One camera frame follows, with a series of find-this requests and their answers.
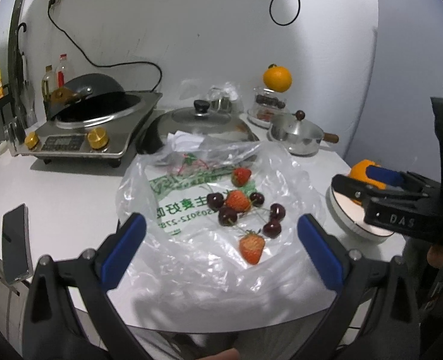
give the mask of wok handle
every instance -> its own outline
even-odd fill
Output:
[[[323,135],[323,140],[326,142],[330,142],[330,143],[338,143],[338,141],[340,140],[340,137],[338,137],[338,135],[336,135],[336,134],[329,134],[326,132]]]

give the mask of glass jar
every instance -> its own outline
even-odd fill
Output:
[[[263,87],[254,89],[254,103],[248,111],[248,120],[259,127],[269,128],[274,115],[287,112],[286,98],[282,93]]]

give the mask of lid knob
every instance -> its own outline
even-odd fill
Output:
[[[210,102],[206,100],[195,100],[193,105],[197,114],[206,114],[210,109]]]
[[[301,122],[305,118],[306,114],[303,111],[296,111],[296,120]]]

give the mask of das logo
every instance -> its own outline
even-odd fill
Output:
[[[398,215],[391,214],[390,223],[412,228],[413,226],[415,226],[415,219],[414,218],[407,219],[404,216],[399,218]]]

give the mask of cherry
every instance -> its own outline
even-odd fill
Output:
[[[208,207],[214,211],[218,211],[223,204],[225,203],[225,198],[219,192],[217,193],[209,193],[206,196],[206,201],[208,202]]]
[[[255,207],[261,207],[263,205],[263,203],[265,202],[265,197],[260,192],[253,192],[250,195],[250,202]]]
[[[273,203],[270,206],[270,219],[281,221],[286,215],[285,208],[279,203]]]
[[[278,237],[281,233],[281,225],[276,219],[272,219],[263,226],[263,234],[272,239]]]
[[[222,207],[218,213],[218,221],[222,226],[233,226],[238,220],[236,211],[230,207]]]

